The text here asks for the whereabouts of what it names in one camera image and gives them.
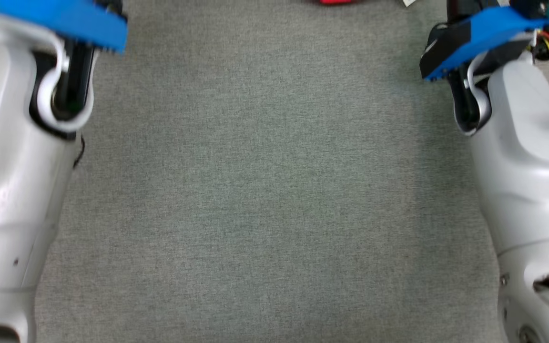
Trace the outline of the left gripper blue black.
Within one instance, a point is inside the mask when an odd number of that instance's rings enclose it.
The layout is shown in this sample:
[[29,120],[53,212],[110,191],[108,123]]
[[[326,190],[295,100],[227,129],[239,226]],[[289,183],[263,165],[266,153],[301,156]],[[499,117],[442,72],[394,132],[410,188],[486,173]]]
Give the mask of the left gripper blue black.
[[52,46],[31,91],[42,120],[87,120],[99,51],[124,53],[128,17],[120,0],[0,0],[0,42],[32,50]]

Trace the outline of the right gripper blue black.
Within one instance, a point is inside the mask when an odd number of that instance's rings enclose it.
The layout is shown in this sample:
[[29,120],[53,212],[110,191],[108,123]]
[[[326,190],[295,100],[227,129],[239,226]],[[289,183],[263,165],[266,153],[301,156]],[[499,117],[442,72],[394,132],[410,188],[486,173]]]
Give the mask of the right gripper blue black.
[[448,82],[460,131],[478,131],[491,116],[485,84],[527,51],[549,18],[533,0],[449,0],[448,20],[434,26],[420,57],[423,80]]

